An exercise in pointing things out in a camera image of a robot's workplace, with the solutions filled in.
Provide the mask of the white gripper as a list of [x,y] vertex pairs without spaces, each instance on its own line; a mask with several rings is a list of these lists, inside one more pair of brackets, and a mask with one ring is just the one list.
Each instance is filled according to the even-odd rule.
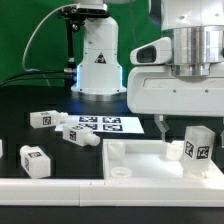
[[164,115],[224,117],[224,63],[213,64],[207,77],[174,77],[169,66],[135,67],[127,105],[133,113],[156,114],[163,142],[169,131]]

